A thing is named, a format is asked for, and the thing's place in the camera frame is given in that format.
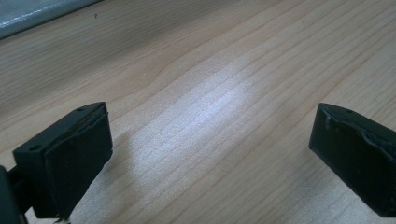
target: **black rubber pad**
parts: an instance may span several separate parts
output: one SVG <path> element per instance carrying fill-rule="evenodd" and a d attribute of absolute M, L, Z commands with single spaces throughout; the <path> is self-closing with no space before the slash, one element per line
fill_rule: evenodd
<path fill-rule="evenodd" d="M 396 132 L 320 104 L 309 147 L 381 217 L 396 217 Z"/>
<path fill-rule="evenodd" d="M 69 218 L 112 155 L 105 103 L 72 111 L 13 151 L 19 173 L 34 184 L 39 218 Z"/>

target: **light wood surface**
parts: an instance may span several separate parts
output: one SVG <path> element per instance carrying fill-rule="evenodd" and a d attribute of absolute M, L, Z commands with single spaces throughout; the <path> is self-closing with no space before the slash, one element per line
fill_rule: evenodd
<path fill-rule="evenodd" d="M 319 102 L 396 130 L 395 71 L 394 0 L 105 1 L 0 41 L 0 163 L 106 101 L 72 223 L 395 223 L 308 149 Z"/>

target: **black clamp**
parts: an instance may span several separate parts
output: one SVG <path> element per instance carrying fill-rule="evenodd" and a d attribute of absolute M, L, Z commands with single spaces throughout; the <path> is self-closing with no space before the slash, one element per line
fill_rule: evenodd
<path fill-rule="evenodd" d="M 320 104 L 309 147 L 381 217 L 396 217 L 396 132 Z"/>
<path fill-rule="evenodd" d="M 17 166 L 0 166 L 0 223 L 68 219 L 112 155 L 106 103 L 80 107 L 13 151 Z"/>

